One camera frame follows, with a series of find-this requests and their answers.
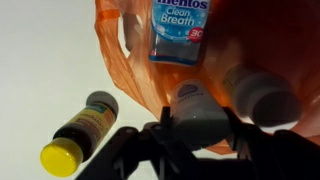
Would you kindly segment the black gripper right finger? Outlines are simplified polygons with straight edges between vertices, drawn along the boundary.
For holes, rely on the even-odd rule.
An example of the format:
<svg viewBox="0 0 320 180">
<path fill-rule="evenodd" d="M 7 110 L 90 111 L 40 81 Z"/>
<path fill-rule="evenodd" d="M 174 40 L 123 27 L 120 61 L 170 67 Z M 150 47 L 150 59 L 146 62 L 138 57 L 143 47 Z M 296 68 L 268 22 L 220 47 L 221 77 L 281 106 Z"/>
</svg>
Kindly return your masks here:
<svg viewBox="0 0 320 180">
<path fill-rule="evenodd" d="M 320 146 L 290 130 L 273 135 L 242 123 L 224 107 L 232 133 L 227 138 L 236 159 L 201 159 L 205 180 L 320 180 Z"/>
</svg>

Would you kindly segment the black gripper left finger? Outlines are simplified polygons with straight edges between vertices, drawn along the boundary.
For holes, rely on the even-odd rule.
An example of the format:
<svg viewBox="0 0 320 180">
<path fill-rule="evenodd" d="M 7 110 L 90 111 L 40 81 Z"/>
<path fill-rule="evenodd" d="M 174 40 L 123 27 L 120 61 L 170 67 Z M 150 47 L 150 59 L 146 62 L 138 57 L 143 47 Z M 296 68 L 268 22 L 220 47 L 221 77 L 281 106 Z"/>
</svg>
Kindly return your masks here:
<svg viewBox="0 0 320 180">
<path fill-rule="evenodd" d="M 169 130 L 170 108 L 159 122 L 141 131 L 119 128 L 75 180 L 128 180 L 142 161 L 150 161 L 158 180 L 192 180 L 199 175 L 197 158 Z"/>
</svg>

